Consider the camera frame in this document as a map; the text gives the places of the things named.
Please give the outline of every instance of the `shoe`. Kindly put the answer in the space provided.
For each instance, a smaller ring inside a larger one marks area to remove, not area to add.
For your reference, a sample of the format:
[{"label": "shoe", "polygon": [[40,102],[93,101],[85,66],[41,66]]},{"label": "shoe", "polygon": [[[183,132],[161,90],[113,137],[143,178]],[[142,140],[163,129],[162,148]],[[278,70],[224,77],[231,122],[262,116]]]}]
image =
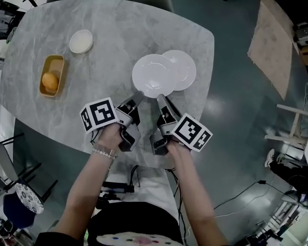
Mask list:
[{"label": "shoe", "polygon": [[275,150],[271,149],[267,154],[267,159],[265,161],[265,167],[269,168],[269,164],[274,160]]}]

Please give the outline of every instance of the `gray floor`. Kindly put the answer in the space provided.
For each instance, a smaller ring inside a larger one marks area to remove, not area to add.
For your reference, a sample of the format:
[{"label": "gray floor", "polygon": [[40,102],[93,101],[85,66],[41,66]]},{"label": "gray floor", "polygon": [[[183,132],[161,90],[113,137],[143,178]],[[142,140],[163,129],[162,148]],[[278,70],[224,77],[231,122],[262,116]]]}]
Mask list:
[{"label": "gray floor", "polygon": [[[207,103],[201,118],[214,134],[205,150],[195,157],[196,166],[214,205],[237,195],[254,181],[267,180],[287,191],[290,186],[264,168],[267,152],[282,144],[265,140],[268,131],[291,128],[291,114],[276,109],[276,104],[301,108],[304,86],[308,82],[301,59],[293,52],[291,80],[283,101],[267,77],[247,57],[259,10],[258,0],[172,0],[175,13],[210,30],[215,36],[215,62]],[[37,216],[31,228],[34,234],[45,230],[46,223],[59,218],[68,191],[87,155],[39,135],[21,122],[16,130],[26,134],[32,156],[42,162],[35,186],[56,189],[46,202],[45,214]],[[242,196],[216,210],[216,215],[235,212],[256,196],[264,195],[240,212],[218,218],[231,243],[256,229],[256,223],[268,220],[280,203],[281,194],[256,184]],[[187,238],[196,245],[193,233]]]}]

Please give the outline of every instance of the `gray table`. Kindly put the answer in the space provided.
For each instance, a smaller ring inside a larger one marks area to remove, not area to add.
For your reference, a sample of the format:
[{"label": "gray table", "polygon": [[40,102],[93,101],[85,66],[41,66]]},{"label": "gray table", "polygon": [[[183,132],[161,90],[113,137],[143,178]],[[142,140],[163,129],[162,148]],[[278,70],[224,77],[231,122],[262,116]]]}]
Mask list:
[{"label": "gray table", "polygon": [[[73,33],[88,29],[93,46],[73,54],[68,43]],[[65,0],[29,10],[9,46],[1,81],[2,105],[17,119],[62,144],[90,153],[79,112],[84,104],[110,96],[115,105],[132,96],[131,80],[136,61],[147,54],[179,49],[195,61],[197,76],[186,90],[170,99],[181,113],[201,117],[214,61],[214,36],[201,26],[173,13],[121,0]],[[39,93],[45,58],[62,54],[69,63],[60,96]],[[159,111],[155,99],[139,106],[142,138],[119,159],[132,164],[168,168],[167,157],[152,155],[149,136]]]}]

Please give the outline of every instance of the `white bowl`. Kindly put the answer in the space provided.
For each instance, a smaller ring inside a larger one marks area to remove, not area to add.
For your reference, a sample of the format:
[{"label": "white bowl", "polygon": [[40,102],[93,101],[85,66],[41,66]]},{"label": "white bowl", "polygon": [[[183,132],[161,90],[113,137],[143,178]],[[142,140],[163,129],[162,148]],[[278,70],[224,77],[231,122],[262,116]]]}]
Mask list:
[{"label": "white bowl", "polygon": [[196,66],[194,60],[185,52],[170,50],[162,54],[170,59],[177,68],[177,85],[175,91],[188,88],[196,78]]},{"label": "white bowl", "polygon": [[92,34],[89,30],[83,29],[74,33],[70,39],[70,50],[75,54],[87,52],[93,44]]},{"label": "white bowl", "polygon": [[166,57],[152,54],[140,58],[132,70],[134,86],[144,95],[157,98],[171,94],[177,84],[175,65]]}]

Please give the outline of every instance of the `pearl bracelet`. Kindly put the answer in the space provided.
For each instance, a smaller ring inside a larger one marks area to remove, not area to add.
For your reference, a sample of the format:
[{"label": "pearl bracelet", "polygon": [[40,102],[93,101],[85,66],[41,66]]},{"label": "pearl bracelet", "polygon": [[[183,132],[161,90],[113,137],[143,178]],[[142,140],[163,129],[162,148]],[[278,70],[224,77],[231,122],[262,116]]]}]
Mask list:
[{"label": "pearl bracelet", "polygon": [[115,155],[115,151],[108,149],[107,147],[104,147],[98,143],[96,143],[93,148],[92,151],[95,153],[99,153],[105,157],[111,158],[112,160],[115,160],[118,156]]}]

